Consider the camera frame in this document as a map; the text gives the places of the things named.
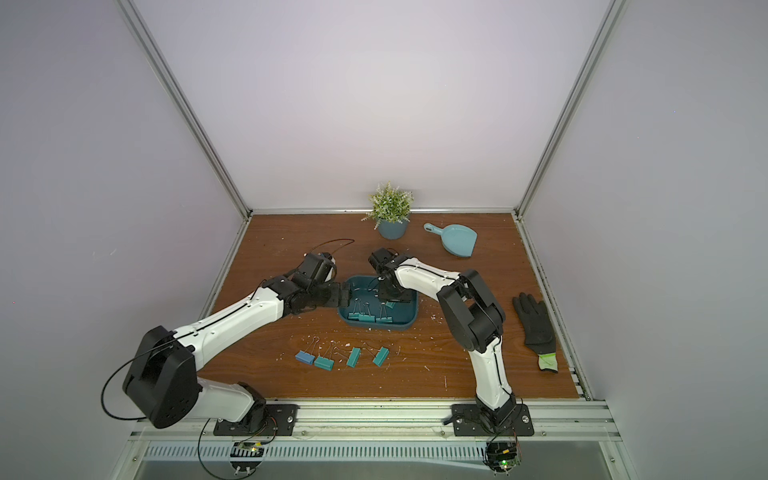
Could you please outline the black work glove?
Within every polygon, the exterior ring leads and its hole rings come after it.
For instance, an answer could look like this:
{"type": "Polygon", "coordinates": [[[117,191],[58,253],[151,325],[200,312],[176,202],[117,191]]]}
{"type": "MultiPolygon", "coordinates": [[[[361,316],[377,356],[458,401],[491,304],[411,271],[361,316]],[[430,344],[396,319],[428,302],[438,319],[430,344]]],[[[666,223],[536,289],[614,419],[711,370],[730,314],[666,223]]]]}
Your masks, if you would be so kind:
{"type": "Polygon", "coordinates": [[[513,307],[524,329],[524,344],[537,355],[539,369],[557,373],[557,339],[545,302],[520,293],[513,307]]]}

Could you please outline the small potted green plant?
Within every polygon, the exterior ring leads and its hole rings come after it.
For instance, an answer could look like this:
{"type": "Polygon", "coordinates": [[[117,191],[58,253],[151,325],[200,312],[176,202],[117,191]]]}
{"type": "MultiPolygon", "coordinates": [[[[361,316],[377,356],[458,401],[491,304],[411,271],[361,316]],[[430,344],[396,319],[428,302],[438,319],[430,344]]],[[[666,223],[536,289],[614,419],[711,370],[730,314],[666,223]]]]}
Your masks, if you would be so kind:
{"type": "Polygon", "coordinates": [[[410,221],[413,193],[386,182],[378,184],[369,199],[371,210],[364,219],[373,221],[374,229],[387,240],[403,237],[410,221]]]}

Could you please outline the right controller board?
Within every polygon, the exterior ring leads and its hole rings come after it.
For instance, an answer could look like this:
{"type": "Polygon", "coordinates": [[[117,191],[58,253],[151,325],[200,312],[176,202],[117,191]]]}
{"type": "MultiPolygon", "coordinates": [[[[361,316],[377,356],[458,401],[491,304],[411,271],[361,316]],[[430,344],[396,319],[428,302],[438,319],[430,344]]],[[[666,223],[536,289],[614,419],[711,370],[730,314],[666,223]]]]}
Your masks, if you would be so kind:
{"type": "Polygon", "coordinates": [[[519,445],[508,441],[488,442],[483,463],[495,473],[508,473],[521,463],[519,445]]]}

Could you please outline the teal binder clip two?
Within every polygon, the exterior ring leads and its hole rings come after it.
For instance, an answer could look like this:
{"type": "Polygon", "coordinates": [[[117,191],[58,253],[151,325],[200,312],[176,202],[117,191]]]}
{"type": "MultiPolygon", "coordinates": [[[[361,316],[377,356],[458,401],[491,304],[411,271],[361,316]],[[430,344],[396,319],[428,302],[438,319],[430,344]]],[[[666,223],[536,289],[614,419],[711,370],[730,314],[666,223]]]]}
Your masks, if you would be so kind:
{"type": "Polygon", "coordinates": [[[352,347],[346,345],[344,349],[340,351],[340,354],[345,359],[345,365],[349,368],[355,368],[359,363],[361,357],[361,349],[359,347],[352,347]]]}

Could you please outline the teal binder clip three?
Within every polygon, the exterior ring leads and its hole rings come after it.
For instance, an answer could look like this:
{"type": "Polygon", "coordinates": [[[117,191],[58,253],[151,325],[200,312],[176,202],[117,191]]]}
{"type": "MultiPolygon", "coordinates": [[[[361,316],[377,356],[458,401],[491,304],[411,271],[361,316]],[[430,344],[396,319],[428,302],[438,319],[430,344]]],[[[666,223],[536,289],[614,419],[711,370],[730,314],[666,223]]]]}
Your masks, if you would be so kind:
{"type": "Polygon", "coordinates": [[[364,343],[363,348],[373,356],[372,363],[377,367],[381,367],[390,354],[390,350],[386,346],[373,347],[364,343]]]}

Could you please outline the teal binder clip one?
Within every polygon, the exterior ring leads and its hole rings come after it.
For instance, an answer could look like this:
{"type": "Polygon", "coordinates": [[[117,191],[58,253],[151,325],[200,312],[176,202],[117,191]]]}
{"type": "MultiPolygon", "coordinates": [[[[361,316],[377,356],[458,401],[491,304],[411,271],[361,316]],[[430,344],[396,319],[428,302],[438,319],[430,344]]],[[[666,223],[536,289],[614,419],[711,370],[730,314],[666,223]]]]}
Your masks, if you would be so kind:
{"type": "Polygon", "coordinates": [[[334,352],[333,342],[329,344],[319,342],[316,347],[314,366],[324,371],[332,371],[335,366],[334,352]]]}

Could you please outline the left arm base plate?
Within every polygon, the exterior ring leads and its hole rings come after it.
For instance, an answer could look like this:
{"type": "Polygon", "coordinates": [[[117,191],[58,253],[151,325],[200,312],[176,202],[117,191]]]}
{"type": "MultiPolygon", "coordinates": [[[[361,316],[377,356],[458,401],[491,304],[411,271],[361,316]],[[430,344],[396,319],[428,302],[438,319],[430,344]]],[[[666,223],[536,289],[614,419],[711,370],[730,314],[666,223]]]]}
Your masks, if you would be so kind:
{"type": "Polygon", "coordinates": [[[218,420],[215,436],[291,436],[299,406],[290,403],[255,404],[238,422],[218,420]]]}

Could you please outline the light teal dustpan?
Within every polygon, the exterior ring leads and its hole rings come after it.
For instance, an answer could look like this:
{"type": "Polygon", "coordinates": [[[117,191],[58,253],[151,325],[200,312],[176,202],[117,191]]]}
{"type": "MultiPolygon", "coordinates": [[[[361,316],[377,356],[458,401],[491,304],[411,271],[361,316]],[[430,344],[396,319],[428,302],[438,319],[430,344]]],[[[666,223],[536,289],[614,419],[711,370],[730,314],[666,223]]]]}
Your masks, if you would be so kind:
{"type": "Polygon", "coordinates": [[[459,224],[437,227],[431,223],[425,223],[423,227],[425,231],[438,235],[444,249],[452,255],[460,258],[472,256],[478,234],[471,228],[459,224]]]}

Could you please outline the controller board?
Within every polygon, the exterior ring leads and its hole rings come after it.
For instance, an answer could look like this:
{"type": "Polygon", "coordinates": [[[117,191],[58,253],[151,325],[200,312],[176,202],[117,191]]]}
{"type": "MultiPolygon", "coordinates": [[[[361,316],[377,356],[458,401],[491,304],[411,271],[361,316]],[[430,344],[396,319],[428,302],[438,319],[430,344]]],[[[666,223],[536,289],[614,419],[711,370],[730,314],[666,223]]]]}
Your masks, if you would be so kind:
{"type": "Polygon", "coordinates": [[[495,473],[508,473],[521,463],[519,445],[508,441],[488,442],[483,463],[495,473]]]}
{"type": "Polygon", "coordinates": [[[236,478],[247,478],[261,465],[266,448],[259,442],[236,442],[230,450],[230,465],[236,478]]]}

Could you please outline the aluminium front rail frame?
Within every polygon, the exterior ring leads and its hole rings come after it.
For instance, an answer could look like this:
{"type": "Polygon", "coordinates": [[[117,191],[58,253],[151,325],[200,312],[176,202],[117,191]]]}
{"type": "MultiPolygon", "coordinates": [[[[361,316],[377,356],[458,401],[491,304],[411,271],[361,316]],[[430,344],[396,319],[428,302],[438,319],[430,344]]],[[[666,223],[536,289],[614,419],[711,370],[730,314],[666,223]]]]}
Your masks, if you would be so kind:
{"type": "Polygon", "coordinates": [[[603,401],[528,400],[532,437],[455,436],[442,420],[460,400],[287,400],[299,406],[291,436],[215,436],[214,422],[183,420],[157,430],[138,423],[113,470],[114,479],[136,479],[150,461],[188,462],[206,479],[236,478],[230,450],[236,442],[259,442],[270,462],[371,461],[425,462],[488,471],[483,463],[488,442],[516,442],[521,461],[528,447],[540,442],[597,446],[611,479],[635,479],[628,451],[603,401]]]}

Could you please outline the blue binder clip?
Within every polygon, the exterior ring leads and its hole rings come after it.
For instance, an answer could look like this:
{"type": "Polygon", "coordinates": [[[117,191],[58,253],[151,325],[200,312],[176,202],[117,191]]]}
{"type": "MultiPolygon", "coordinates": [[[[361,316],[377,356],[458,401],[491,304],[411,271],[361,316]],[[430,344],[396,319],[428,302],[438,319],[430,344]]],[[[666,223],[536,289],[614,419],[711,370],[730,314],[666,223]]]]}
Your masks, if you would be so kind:
{"type": "Polygon", "coordinates": [[[295,359],[305,365],[314,365],[319,355],[319,344],[320,338],[313,336],[308,344],[296,353],[295,359]]]}

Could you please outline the teal plastic storage box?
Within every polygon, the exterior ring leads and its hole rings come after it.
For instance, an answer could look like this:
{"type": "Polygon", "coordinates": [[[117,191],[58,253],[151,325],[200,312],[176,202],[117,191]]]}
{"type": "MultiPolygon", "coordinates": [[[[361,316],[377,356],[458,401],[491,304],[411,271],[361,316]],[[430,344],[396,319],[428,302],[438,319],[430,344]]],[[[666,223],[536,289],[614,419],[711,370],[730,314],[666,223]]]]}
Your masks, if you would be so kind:
{"type": "Polygon", "coordinates": [[[351,300],[348,307],[338,308],[339,316],[352,327],[384,329],[392,331],[404,331],[409,329],[418,316],[418,293],[413,291],[413,301],[410,303],[383,302],[378,298],[378,278],[376,276],[356,275],[346,281],[351,287],[351,300]],[[381,303],[387,303],[393,316],[392,324],[350,321],[347,314],[353,302],[358,299],[361,302],[362,311],[369,315],[369,308],[376,311],[381,303]]]}

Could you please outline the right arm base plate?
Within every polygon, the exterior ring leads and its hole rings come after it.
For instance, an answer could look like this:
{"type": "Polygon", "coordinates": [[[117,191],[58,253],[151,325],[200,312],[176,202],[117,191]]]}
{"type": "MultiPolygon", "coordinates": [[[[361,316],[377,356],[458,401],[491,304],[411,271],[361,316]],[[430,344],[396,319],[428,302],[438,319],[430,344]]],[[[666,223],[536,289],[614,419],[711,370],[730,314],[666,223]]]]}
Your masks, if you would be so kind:
{"type": "Polygon", "coordinates": [[[477,404],[453,404],[442,420],[455,436],[500,435],[532,437],[535,434],[529,408],[524,403],[502,407],[498,412],[477,404]]]}

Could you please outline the teal binder clip four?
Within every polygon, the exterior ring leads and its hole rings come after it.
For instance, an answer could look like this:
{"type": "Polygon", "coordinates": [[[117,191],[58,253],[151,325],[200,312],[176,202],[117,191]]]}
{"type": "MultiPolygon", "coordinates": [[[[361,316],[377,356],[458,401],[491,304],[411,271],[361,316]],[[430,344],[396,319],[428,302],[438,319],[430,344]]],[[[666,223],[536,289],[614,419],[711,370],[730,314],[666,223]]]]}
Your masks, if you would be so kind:
{"type": "Polygon", "coordinates": [[[350,321],[369,322],[369,315],[362,311],[361,302],[356,299],[347,314],[347,319],[350,321]]]}

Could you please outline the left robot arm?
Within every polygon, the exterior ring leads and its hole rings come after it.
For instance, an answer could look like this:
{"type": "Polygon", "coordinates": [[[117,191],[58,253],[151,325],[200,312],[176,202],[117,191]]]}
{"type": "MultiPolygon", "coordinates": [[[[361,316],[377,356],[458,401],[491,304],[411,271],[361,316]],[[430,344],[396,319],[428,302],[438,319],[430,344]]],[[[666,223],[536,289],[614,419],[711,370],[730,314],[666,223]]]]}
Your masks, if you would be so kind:
{"type": "Polygon", "coordinates": [[[253,387],[199,376],[218,354],[257,329],[316,308],[346,306],[328,252],[308,253],[298,267],[262,281],[245,298],[189,325],[149,330],[123,381],[123,392],[157,429],[181,420],[214,419],[227,433],[253,434],[267,424],[266,401],[253,387]]]}

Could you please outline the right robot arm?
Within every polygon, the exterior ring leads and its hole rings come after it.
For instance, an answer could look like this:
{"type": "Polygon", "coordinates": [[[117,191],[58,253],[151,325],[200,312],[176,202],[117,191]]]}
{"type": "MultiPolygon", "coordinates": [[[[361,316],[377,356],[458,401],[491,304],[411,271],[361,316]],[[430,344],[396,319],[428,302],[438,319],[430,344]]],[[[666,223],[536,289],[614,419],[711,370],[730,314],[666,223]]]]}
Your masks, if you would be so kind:
{"type": "Polygon", "coordinates": [[[440,305],[451,335],[469,353],[476,403],[484,419],[496,428],[511,421],[517,403],[502,352],[506,314],[481,275],[473,269],[442,270],[386,248],[374,251],[369,263],[386,300],[413,290],[440,305]]]}

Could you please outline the left controller board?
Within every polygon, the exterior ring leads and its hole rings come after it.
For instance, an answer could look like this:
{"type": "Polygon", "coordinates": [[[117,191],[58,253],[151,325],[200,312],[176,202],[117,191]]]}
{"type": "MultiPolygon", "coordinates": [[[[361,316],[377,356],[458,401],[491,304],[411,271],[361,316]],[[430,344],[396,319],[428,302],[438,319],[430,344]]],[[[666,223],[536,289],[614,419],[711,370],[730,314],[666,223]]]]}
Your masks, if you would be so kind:
{"type": "Polygon", "coordinates": [[[259,442],[236,442],[230,450],[230,465],[236,478],[247,478],[261,465],[266,448],[259,442]]]}

